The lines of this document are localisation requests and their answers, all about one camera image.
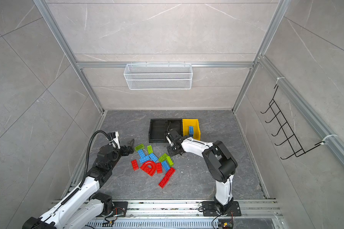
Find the green lego brick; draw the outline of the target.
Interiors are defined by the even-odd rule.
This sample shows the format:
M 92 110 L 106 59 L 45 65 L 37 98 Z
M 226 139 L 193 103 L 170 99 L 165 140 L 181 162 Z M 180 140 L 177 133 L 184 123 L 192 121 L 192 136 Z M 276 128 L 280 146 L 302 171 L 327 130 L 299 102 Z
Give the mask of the green lego brick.
M 139 150 L 143 150 L 145 149 L 145 145 L 144 144 L 139 144 L 135 147 L 135 151 L 139 151 Z
M 164 153 L 162 156 L 160 156 L 160 157 L 158 158 L 158 160 L 159 160 L 160 162 L 163 162 L 163 161 L 165 161 L 167 158 L 168 158 L 168 155 L 167 155 L 166 153 Z
M 173 162 L 173 160 L 171 159 L 170 156 L 167 156 L 166 161 L 167 161 L 169 167 L 172 168 L 174 166 L 174 162 Z
M 147 150 L 148 150 L 148 154 L 152 154 L 153 153 L 152 145 L 147 146 Z

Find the red lego brick diagonal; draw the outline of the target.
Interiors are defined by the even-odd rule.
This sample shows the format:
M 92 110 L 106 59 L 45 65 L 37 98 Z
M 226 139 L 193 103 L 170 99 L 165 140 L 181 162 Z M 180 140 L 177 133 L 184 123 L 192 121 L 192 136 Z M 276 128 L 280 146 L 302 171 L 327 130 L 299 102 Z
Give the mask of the red lego brick diagonal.
M 164 177 L 164 178 L 160 181 L 159 186 L 163 189 L 163 188 L 167 185 L 168 182 L 169 182 L 169 178 L 168 178 L 168 177 Z
M 175 169 L 174 168 L 170 168 L 167 172 L 166 172 L 166 174 L 165 174 L 165 177 L 167 177 L 167 178 L 170 178 L 174 173 L 175 173 Z

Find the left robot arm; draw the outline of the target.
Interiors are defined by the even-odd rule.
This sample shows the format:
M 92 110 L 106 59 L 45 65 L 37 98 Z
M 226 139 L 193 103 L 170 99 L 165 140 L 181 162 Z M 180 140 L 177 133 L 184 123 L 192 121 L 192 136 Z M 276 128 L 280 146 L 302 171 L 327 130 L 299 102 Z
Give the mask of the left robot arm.
M 85 181 L 75 187 L 53 208 L 39 218 L 31 217 L 23 229 L 81 229 L 96 216 L 108 217 L 115 213 L 112 196 L 99 189 L 112 175 L 112 170 L 123 156 L 134 152 L 132 139 L 127 145 L 110 143 L 102 146 Z

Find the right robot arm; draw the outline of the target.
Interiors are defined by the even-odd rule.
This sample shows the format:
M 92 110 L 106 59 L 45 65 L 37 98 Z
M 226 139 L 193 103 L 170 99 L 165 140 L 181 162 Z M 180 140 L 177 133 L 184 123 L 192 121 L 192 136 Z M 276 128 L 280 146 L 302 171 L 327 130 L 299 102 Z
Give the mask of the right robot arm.
M 203 142 L 190 136 L 181 136 L 175 130 L 167 133 L 168 155 L 192 153 L 204 159 L 208 171 L 216 180 L 215 208 L 219 214 L 226 214 L 233 204 L 232 181 L 238 167 L 233 154 L 221 141 Z

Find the red lego brick far left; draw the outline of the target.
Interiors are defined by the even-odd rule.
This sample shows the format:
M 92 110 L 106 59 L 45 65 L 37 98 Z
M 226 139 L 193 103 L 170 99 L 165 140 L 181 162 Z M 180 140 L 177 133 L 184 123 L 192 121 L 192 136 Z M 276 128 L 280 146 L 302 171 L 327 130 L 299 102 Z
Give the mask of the red lego brick far left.
M 139 169 L 139 165 L 138 165 L 137 160 L 133 160 L 131 162 L 131 164 L 132 164 L 132 168 L 133 168 L 134 171 L 137 171 Z

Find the black two-compartment tray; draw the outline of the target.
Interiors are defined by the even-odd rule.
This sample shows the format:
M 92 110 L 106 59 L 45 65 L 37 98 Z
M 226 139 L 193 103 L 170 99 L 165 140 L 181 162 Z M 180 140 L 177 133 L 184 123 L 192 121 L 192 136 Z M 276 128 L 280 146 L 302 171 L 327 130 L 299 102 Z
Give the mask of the black two-compartment tray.
M 182 119 L 151 119 L 149 127 L 149 143 L 166 143 L 166 134 L 176 130 L 179 135 L 183 132 Z

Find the yellow plastic bin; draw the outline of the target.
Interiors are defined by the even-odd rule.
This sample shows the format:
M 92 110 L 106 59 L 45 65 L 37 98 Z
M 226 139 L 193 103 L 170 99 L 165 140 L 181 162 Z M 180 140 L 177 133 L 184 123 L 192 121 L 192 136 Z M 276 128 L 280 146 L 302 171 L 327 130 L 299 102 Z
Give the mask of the yellow plastic bin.
M 189 136 L 189 126 L 194 127 L 194 136 L 196 140 L 201 140 L 201 131 L 198 119 L 183 119 L 183 136 Z

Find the green lego brick upright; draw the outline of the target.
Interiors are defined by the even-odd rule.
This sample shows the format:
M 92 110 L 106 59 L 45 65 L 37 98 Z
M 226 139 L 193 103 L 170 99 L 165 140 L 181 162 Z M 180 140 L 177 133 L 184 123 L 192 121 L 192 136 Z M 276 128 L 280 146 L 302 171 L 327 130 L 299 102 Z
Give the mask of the green lego brick upright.
M 147 150 L 148 150 L 148 154 L 152 154 L 153 153 L 152 145 L 147 146 Z

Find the red arch lego piece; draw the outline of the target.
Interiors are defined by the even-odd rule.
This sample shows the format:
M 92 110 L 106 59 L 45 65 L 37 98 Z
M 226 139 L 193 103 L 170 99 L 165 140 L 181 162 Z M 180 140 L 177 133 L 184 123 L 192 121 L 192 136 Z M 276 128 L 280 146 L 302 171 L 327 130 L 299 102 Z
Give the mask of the red arch lego piece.
M 141 166 L 141 170 L 143 170 L 144 172 L 146 172 L 149 176 L 154 176 L 155 172 L 156 172 L 156 163 L 153 161 L 146 161 L 143 163 L 143 165 Z

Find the red lego brick beside arch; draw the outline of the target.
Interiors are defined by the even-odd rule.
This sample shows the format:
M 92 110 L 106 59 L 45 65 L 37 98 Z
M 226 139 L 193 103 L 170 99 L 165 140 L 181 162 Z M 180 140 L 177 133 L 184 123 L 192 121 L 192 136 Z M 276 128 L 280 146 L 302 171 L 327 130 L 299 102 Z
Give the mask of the red lego brick beside arch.
M 156 163 L 156 171 L 157 171 L 158 174 L 163 173 L 161 163 Z

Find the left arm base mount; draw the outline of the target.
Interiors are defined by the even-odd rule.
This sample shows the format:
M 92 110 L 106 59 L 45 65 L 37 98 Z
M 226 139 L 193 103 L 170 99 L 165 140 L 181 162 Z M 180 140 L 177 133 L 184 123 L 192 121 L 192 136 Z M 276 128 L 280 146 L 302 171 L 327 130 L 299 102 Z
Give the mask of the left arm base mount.
M 116 201 L 106 205 L 106 213 L 103 213 L 104 217 L 125 217 L 128 210 L 127 201 Z

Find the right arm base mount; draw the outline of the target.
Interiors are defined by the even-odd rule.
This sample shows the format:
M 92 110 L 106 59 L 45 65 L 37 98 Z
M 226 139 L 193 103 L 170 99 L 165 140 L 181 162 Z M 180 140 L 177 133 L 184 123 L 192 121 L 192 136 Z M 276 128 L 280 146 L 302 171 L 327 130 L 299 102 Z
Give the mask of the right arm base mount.
M 212 216 L 242 216 L 239 203 L 231 200 L 226 205 L 221 205 L 218 201 L 203 201 L 202 206 L 198 208 L 205 217 Z

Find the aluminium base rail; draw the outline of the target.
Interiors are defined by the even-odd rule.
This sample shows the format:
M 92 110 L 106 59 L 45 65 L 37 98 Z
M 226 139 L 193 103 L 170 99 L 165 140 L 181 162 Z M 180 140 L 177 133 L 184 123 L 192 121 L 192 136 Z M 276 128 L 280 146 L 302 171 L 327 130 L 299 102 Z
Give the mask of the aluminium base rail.
M 238 228 L 248 220 L 249 228 L 285 229 L 286 223 L 274 199 L 239 199 L 242 216 L 205 217 L 198 208 L 209 199 L 115 200 L 127 201 L 125 217 L 96 216 L 83 229 L 221 229 Z

